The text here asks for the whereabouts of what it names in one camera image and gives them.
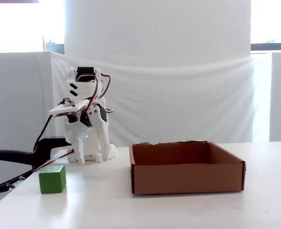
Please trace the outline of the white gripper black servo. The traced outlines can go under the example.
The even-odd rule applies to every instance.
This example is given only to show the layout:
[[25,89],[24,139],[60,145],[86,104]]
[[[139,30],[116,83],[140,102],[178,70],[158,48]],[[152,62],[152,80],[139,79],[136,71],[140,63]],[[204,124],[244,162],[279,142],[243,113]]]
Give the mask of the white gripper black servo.
[[108,160],[110,140],[108,133],[108,109],[104,104],[92,104],[88,111],[82,108],[77,112],[66,114],[64,129],[66,141],[72,145],[73,153],[68,155],[69,162],[85,164],[83,139],[88,136],[90,128],[94,128],[101,147],[101,159]]

